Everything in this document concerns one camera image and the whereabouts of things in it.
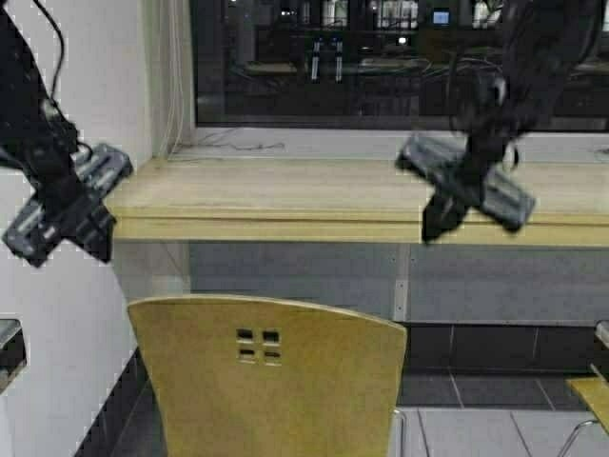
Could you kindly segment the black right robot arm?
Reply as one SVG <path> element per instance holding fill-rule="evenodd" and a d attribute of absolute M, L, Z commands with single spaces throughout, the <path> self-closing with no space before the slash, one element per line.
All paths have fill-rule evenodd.
<path fill-rule="evenodd" d="M 504 1 L 498 30 L 501 68 L 476 77 L 467 99 L 450 108 L 461 118 L 462 147 L 413 134 L 395 160 L 434 190 L 422 211 L 421 239 L 431 244 L 475 210 L 508 233 L 519 232 L 536 198 L 501 170 L 522 136 L 553 114 L 571 74 L 602 29 L 603 1 Z"/>

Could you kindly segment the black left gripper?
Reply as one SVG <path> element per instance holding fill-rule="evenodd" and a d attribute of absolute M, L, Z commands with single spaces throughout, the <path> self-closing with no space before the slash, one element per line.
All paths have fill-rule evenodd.
<path fill-rule="evenodd" d="M 99 144 L 74 164 L 72 185 L 43 186 L 19 210 L 1 240 L 14 256 L 43 266 L 65 241 L 107 264 L 112 260 L 116 218 L 105 200 L 133 173 L 129 156 Z"/>

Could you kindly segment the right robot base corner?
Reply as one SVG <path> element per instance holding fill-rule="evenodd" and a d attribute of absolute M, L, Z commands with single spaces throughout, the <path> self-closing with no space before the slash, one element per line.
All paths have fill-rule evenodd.
<path fill-rule="evenodd" d="M 595 352 L 592 362 L 595 372 L 608 381 L 608 321 L 600 321 L 595 328 Z"/>

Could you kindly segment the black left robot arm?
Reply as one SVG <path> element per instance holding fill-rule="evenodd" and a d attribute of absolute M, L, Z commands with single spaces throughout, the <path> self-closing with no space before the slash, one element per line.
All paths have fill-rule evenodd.
<path fill-rule="evenodd" d="M 2 235 L 35 268 L 69 241 L 97 261 L 112 259 L 116 219 L 105 200 L 133 172 L 127 154 L 91 147 L 46 87 L 33 53 L 1 12 L 1 166 L 23 173 L 34 193 Z"/>

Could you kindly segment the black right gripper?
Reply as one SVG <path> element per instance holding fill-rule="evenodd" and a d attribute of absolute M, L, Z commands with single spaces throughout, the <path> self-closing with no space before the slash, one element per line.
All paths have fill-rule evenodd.
<path fill-rule="evenodd" d="M 528 222 L 536 199 L 493 165 L 479 168 L 466 147 L 414 134 L 395 159 L 395 168 L 414 174 L 434 190 L 422 213 L 422 241 L 431 244 L 458 229 L 471 209 L 517 232 Z"/>

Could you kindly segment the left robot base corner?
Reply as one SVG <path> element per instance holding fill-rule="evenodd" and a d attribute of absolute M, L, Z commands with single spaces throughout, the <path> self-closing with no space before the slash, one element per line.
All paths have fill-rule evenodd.
<path fill-rule="evenodd" d="M 1 320 L 1 392 L 4 392 L 27 365 L 27 349 L 21 323 Z"/>

